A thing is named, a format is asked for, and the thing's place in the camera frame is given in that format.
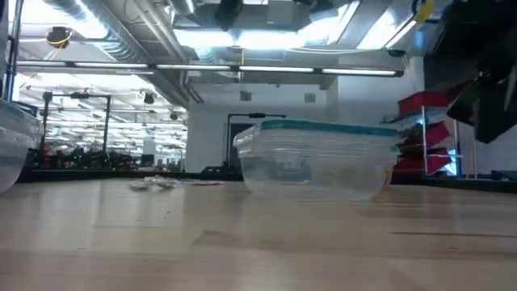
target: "white wall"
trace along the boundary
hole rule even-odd
[[[319,85],[267,85],[267,84],[195,84],[194,88],[206,104],[230,107],[259,108],[323,108],[326,92]],[[240,101],[239,91],[252,94],[250,102]],[[316,103],[305,103],[305,93],[316,94]]]
[[[285,114],[288,118],[324,120],[325,108],[229,108],[191,104],[188,112],[187,172],[199,173],[207,166],[221,166],[225,159],[226,122],[229,113],[262,112]],[[264,119],[232,117],[232,123],[254,124]]]
[[[397,101],[424,90],[423,59],[413,57],[400,78],[338,77],[339,121],[379,124],[398,114]]]
[[[328,91],[314,85],[246,85],[253,101],[238,101],[239,84],[222,86],[197,84],[206,104],[189,108],[187,171],[200,172],[206,166],[220,166],[225,158],[227,115],[264,112],[288,118],[352,124],[379,124],[386,114],[397,113],[397,101],[423,90],[423,60],[411,60],[402,78],[338,77]],[[317,94],[317,102],[305,104],[304,93]],[[232,119],[235,123],[261,120]]]
[[[452,120],[448,119],[447,125],[451,134],[454,133]],[[474,129],[472,126],[459,123],[460,146],[462,159],[461,168],[463,174],[474,174],[473,151],[476,144],[477,173],[489,175],[492,170],[517,171],[517,127],[514,127],[495,141],[486,145],[474,141]]]

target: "teal container lid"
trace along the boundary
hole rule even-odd
[[[396,129],[383,129],[373,126],[336,124],[328,122],[315,122],[308,120],[266,120],[257,126],[261,130],[271,129],[298,129],[307,131],[319,131],[326,133],[347,133],[347,134],[363,134],[380,137],[395,137]]]

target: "wooden table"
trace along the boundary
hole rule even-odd
[[[0,290],[515,290],[517,196],[391,187],[272,200],[130,180],[0,195]]]

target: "plastic container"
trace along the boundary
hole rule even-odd
[[[0,193],[19,177],[29,148],[41,138],[40,122],[0,99]]]
[[[267,120],[233,140],[256,195],[368,199],[391,178],[397,130],[305,120]]]

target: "vent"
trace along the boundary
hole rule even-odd
[[[305,102],[306,103],[316,103],[316,94],[305,93]]]
[[[241,91],[241,101],[250,102],[251,101],[251,92]]]

